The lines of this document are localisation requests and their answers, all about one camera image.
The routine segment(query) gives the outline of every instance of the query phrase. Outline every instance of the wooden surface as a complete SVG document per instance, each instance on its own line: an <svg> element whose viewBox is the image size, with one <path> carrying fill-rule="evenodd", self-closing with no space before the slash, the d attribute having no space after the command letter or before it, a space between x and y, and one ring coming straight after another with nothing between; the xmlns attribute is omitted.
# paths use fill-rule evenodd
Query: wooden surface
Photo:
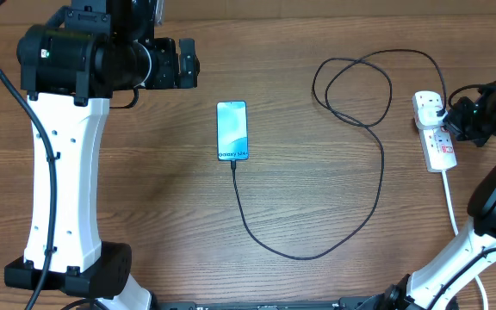
<svg viewBox="0 0 496 310"><path fill-rule="evenodd" d="M25 27L0 27L0 64L19 85L16 43ZM422 268L451 240L441 177L426 171L412 119L412 94L440 91L423 57L372 61L394 83L394 101L376 127L386 152L378 208L368 225L312 262L278 257L246 234L227 163L216 160L215 104L248 102L251 159L238 179L253 232L293 255L314 255L359 225L371 208L380 153L363 130L320 108L310 85L330 57L417 48L441 65L449 90L496 79L496 16L435 16L170 22L158 35L193 37L201 61L195 90L141 91L139 105L111 111L102 139L98 219L102 239L133 247L133 275L161 301L304 301L383 292ZM319 90L338 70L331 65ZM116 94L122 105L131 93ZM333 86L333 104L372 121L388 85L357 68ZM496 164L496 139L482 149L455 145L449 172L459 225L476 185ZM22 309L30 292L5 288L3 267L22 254L32 212L32 134L0 83L0 308ZM482 274L496 309L496 264ZM460 294L478 309L477 289ZM38 308L72 298L43 292Z"/></svg>
<svg viewBox="0 0 496 310"><path fill-rule="evenodd" d="M70 0L8 1L0 24L43 23ZM166 21L496 14L496 0L168 0Z"/></svg>

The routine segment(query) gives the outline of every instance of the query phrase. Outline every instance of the phone screen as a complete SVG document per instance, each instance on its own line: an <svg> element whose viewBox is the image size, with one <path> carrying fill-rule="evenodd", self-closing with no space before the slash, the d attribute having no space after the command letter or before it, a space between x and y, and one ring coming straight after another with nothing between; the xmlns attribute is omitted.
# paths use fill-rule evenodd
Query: phone screen
<svg viewBox="0 0 496 310"><path fill-rule="evenodd" d="M217 104L217 152L219 160L246 160L250 157L246 102Z"/></svg>

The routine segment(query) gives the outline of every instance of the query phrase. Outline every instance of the power strip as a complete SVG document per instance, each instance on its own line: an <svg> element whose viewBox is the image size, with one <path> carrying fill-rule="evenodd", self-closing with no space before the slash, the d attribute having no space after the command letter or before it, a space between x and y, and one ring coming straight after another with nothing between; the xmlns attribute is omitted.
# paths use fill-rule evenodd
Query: power strip
<svg viewBox="0 0 496 310"><path fill-rule="evenodd" d="M443 108L441 96L433 91L419 91L412 97L412 106L428 171L441 172L455 167L450 134L441 126L442 122L435 122L436 112Z"/></svg>

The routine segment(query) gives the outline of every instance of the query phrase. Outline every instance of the white cable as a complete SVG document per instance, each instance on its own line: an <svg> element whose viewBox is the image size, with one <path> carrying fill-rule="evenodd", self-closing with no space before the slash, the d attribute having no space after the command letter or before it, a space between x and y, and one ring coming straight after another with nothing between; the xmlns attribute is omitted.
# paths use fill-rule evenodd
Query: white cable
<svg viewBox="0 0 496 310"><path fill-rule="evenodd" d="M453 226L453 232L455 235L458 234L458 228L456 227L455 213L453 212L453 202L451 201L451 193L449 190L449 181L447 180L447 171L441 171L441 177L443 178L443 188L445 189L445 200L447 200L447 209L449 210L449 217L451 219L451 225ZM479 276L475 278L476 284L480 289L481 299L483 300L483 310L489 310L489 301L487 300L486 288L483 287L483 283Z"/></svg>

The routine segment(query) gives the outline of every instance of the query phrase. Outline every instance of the extension cord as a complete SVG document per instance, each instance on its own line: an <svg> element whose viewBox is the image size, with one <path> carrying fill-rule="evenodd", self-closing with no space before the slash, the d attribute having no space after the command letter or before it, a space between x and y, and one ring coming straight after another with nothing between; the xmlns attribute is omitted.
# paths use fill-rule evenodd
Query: extension cord
<svg viewBox="0 0 496 310"><path fill-rule="evenodd" d="M458 234L455 213L451 202L447 170L456 166L455 149L449 132L443 128L443 121L437 121L437 111L442 109L442 99L438 93L433 91L419 91L412 97L414 108L414 121L420 134L420 142L429 172L441 172L443 177L443 188L445 189L445 200L449 210L449 218L455 235ZM480 289L483 300L483 310L489 309L487 293L481 279L476 276L476 284Z"/></svg>

